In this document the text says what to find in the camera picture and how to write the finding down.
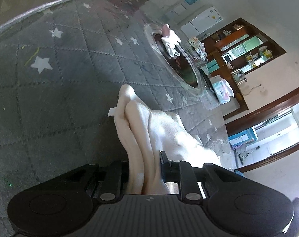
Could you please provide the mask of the patterned crumpled cloth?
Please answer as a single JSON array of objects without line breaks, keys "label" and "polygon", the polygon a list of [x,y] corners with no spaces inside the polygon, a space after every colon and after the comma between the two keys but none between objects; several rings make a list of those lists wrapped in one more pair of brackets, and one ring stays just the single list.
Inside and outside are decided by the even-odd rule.
[{"label": "patterned crumpled cloth", "polygon": [[201,43],[201,41],[197,37],[195,37],[195,36],[189,38],[188,42],[193,47],[193,49],[195,50],[195,52],[199,55],[199,57],[204,62],[207,62],[207,53],[206,53],[204,44]]}]

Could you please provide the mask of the round dark table inset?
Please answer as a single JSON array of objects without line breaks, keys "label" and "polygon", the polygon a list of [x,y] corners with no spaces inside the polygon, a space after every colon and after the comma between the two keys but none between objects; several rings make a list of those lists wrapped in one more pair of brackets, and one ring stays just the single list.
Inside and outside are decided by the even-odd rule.
[{"label": "round dark table inset", "polygon": [[161,41],[161,38],[161,34],[154,34],[156,45],[168,64],[184,82],[193,88],[197,88],[198,82],[191,64],[177,48],[176,51],[180,53],[180,56],[171,57]]}]

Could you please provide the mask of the small white cloth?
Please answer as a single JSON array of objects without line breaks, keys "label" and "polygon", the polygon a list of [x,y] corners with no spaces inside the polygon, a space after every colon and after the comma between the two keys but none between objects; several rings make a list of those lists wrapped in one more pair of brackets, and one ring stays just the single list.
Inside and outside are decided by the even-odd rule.
[{"label": "small white cloth", "polygon": [[164,44],[167,53],[171,58],[179,57],[181,54],[176,50],[176,46],[180,45],[181,39],[170,29],[168,24],[162,26],[161,41]]}]

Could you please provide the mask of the grey star quilted mat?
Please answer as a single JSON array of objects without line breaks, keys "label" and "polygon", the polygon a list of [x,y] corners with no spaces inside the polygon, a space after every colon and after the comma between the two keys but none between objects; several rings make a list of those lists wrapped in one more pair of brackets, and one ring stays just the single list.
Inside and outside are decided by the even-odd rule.
[{"label": "grey star quilted mat", "polygon": [[126,159],[108,111],[129,84],[151,109],[230,152],[215,96],[189,91],[158,57],[144,26],[167,21],[150,0],[64,0],[0,28],[0,236],[19,192],[84,164]]}]

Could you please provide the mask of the cream white garment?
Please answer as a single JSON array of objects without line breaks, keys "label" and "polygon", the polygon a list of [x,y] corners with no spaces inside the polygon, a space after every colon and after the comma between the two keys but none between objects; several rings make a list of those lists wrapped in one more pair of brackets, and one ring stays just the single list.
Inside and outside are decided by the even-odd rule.
[{"label": "cream white garment", "polygon": [[118,102],[108,113],[114,117],[116,131],[128,154],[128,194],[177,194],[178,185],[164,182],[161,176],[160,152],[171,161],[186,161],[193,167],[204,163],[220,165],[216,153],[202,145],[197,135],[189,134],[173,112],[152,110],[130,85],[119,90]]}]

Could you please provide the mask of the tissue pack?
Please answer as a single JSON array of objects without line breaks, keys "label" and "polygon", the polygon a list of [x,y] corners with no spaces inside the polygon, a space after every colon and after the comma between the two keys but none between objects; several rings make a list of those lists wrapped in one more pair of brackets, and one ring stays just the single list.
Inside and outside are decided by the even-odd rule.
[{"label": "tissue pack", "polygon": [[229,103],[231,98],[234,98],[234,91],[231,88],[230,84],[221,76],[216,75],[210,79],[214,92],[221,105]]}]

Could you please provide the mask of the black remote on table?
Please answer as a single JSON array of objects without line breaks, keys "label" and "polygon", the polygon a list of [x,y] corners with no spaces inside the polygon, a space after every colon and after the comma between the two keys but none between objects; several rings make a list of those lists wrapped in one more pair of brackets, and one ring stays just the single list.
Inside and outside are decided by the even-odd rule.
[{"label": "black remote on table", "polygon": [[214,92],[214,89],[213,89],[213,86],[212,86],[212,83],[211,83],[209,77],[204,73],[204,71],[203,71],[202,69],[199,69],[199,72],[200,72],[200,74],[201,74],[201,78],[202,78],[202,79],[204,80],[204,82],[205,82],[205,86],[206,86],[206,88],[207,88],[208,90],[210,90],[210,92],[211,92],[212,94],[215,95],[215,92]]}]

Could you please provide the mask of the white refrigerator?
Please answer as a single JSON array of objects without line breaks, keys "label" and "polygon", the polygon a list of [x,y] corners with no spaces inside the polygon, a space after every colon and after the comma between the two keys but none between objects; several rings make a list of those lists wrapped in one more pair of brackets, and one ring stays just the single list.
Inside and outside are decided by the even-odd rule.
[{"label": "white refrigerator", "polygon": [[214,6],[199,8],[192,15],[185,18],[178,25],[182,32],[188,37],[197,37],[221,22],[223,17]]}]

